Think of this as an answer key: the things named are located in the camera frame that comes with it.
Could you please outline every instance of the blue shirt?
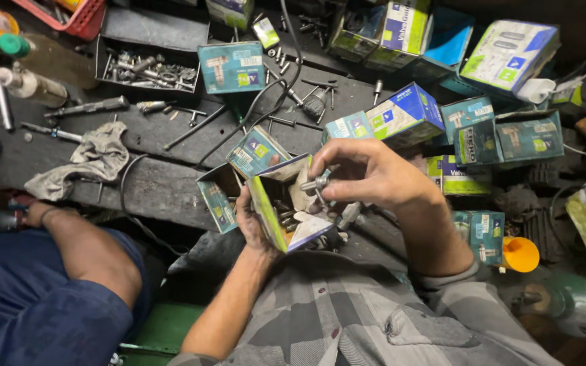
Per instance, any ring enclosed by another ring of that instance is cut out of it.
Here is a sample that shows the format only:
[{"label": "blue shirt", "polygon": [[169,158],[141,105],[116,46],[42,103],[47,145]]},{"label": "blue shirt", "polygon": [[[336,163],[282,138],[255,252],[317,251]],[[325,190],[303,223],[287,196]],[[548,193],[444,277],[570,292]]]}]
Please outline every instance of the blue shirt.
[{"label": "blue shirt", "polygon": [[0,365],[107,365],[149,311],[141,255],[121,232],[108,232],[142,276],[131,311],[106,287],[67,277],[43,230],[0,235]]}]

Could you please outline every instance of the black wire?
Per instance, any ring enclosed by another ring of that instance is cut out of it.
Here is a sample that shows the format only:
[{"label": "black wire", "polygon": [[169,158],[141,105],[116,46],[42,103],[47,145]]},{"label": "black wire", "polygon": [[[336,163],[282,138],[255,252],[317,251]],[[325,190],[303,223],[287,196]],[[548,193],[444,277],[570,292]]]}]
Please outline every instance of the black wire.
[{"label": "black wire", "polygon": [[177,255],[178,257],[186,254],[185,253],[180,253],[177,252],[175,249],[173,249],[173,247],[165,242],[164,240],[158,238],[152,231],[151,229],[149,229],[148,227],[145,227],[144,224],[141,223],[141,221],[134,217],[131,216],[130,213],[128,213],[128,210],[126,210],[126,200],[124,199],[124,187],[126,185],[126,176],[128,175],[128,172],[130,171],[130,169],[132,168],[133,165],[135,165],[136,162],[142,160],[143,158],[147,157],[148,154],[142,154],[140,156],[137,156],[132,162],[130,162],[130,164],[128,164],[128,167],[126,168],[126,171],[124,171],[123,176],[121,177],[121,187],[119,187],[119,201],[121,204],[121,211],[124,213],[124,215],[126,215],[126,217],[128,218],[128,220],[130,220],[130,222],[134,223],[135,225],[139,226],[139,228],[144,232],[144,234],[146,234],[148,237],[150,237],[151,239],[153,239],[156,243],[158,243],[159,245],[162,245],[164,247],[167,247],[167,249],[169,251],[171,251],[171,253]]},{"label": "black wire", "polygon": [[[291,38],[293,38],[293,45],[295,46],[295,50],[296,50],[296,53],[297,53],[297,60],[299,60],[299,62],[302,62],[302,49],[300,48],[299,43],[297,42],[297,37],[295,35],[295,32],[293,31],[293,27],[291,25],[291,20],[289,18],[289,11],[287,10],[287,5],[285,3],[285,0],[280,0],[280,3],[281,3],[281,6],[282,6],[282,12],[284,14],[284,21],[286,22],[287,26],[291,30],[290,31],[290,35],[291,35]],[[237,132],[239,132],[239,130],[242,129],[248,123],[249,117],[252,114],[252,111],[255,108],[255,105],[256,105],[257,101],[259,100],[259,98],[261,98],[262,95],[264,95],[264,92],[266,90],[268,90],[269,88],[271,88],[275,84],[281,84],[283,82],[284,83],[283,84],[284,85],[284,92],[277,99],[277,101],[275,103],[275,107],[273,109],[271,109],[269,112],[267,112],[266,114],[264,114],[261,117],[257,118],[257,120],[255,121],[255,123],[253,123],[253,125],[250,127],[250,129],[255,128],[255,126],[257,124],[259,124],[261,121],[264,121],[266,118],[268,118],[268,116],[270,116],[274,112],[277,112],[277,110],[279,110],[279,108],[284,103],[284,100],[287,97],[287,94],[288,94],[289,89],[291,89],[293,87],[293,85],[295,84],[295,82],[297,81],[297,78],[299,77],[300,71],[302,71],[301,64],[300,63],[297,63],[297,71],[295,73],[295,76],[293,76],[293,79],[291,79],[291,82],[290,83],[287,83],[286,79],[284,79],[282,76],[280,76],[278,79],[275,79],[272,83],[268,84],[265,88],[263,88],[259,92],[259,94],[257,94],[257,96],[255,96],[255,99],[253,100],[252,104],[250,104],[250,108],[248,109],[248,112],[246,113],[246,115],[243,117],[243,121],[234,130],[232,130],[232,132],[230,132],[227,136],[225,136],[225,138],[223,138],[223,140],[221,140],[220,143],[216,144],[216,146],[214,146],[211,150],[209,150],[207,152],[207,154],[205,154],[202,157],[202,159],[200,159],[200,161],[198,162],[198,164],[196,164],[195,169],[200,169],[202,167],[202,163],[204,163],[204,161],[207,158],[209,158],[210,155],[214,154],[214,152],[216,150],[218,150],[219,147],[223,146],[223,144],[225,142],[227,142],[227,140],[229,140],[232,136],[234,136],[234,134],[236,134]]]},{"label": "black wire", "polygon": [[553,232],[553,236],[555,237],[555,239],[558,241],[558,244],[560,244],[560,246],[562,248],[564,248],[565,250],[569,250],[569,247],[565,246],[564,241],[562,240],[562,238],[560,238],[560,236],[558,235],[558,232],[555,231],[555,218],[553,216],[553,207],[555,206],[555,201],[566,191],[570,190],[570,189],[576,189],[576,190],[580,190],[582,188],[586,187],[586,182],[583,183],[581,186],[576,186],[576,185],[571,185],[571,186],[567,186],[564,188],[561,188],[551,199],[551,204],[548,207],[548,226],[551,228],[551,231]]}]

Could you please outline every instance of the forearm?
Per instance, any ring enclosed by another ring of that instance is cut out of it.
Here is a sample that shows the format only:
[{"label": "forearm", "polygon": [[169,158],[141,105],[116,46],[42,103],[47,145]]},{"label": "forearm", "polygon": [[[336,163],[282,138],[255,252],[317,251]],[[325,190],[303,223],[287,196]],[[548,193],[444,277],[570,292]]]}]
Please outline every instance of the forearm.
[{"label": "forearm", "polygon": [[424,276],[445,277],[471,266],[474,256],[456,231],[444,196],[413,200],[395,214],[414,271]]},{"label": "forearm", "polygon": [[42,224],[52,235],[69,278],[99,283],[132,309],[141,274],[115,238],[76,212],[47,212]]},{"label": "forearm", "polygon": [[182,352],[217,360],[232,353],[273,260],[272,254],[245,246],[221,290],[187,333]]}]

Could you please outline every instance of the pink basket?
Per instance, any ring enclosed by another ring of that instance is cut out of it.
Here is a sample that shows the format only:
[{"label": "pink basket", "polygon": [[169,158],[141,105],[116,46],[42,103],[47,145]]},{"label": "pink basket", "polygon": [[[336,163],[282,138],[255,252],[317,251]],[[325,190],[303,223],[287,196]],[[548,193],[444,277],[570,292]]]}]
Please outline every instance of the pink basket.
[{"label": "pink basket", "polygon": [[47,23],[56,31],[64,31],[70,35],[81,37],[84,40],[93,40],[101,30],[103,15],[105,15],[105,0],[85,0],[72,14],[67,24],[60,24],[59,21],[49,14],[38,9],[27,0],[13,0],[24,9]]}]

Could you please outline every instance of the orange plastic cup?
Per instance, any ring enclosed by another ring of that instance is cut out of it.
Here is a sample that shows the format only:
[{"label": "orange plastic cup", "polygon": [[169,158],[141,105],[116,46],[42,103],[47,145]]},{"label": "orange plastic cup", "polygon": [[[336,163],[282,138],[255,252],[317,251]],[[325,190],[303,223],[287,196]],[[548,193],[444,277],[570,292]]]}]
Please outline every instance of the orange plastic cup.
[{"label": "orange plastic cup", "polygon": [[539,264],[537,246],[526,238],[503,238],[503,264],[500,267],[518,272],[530,272]]}]

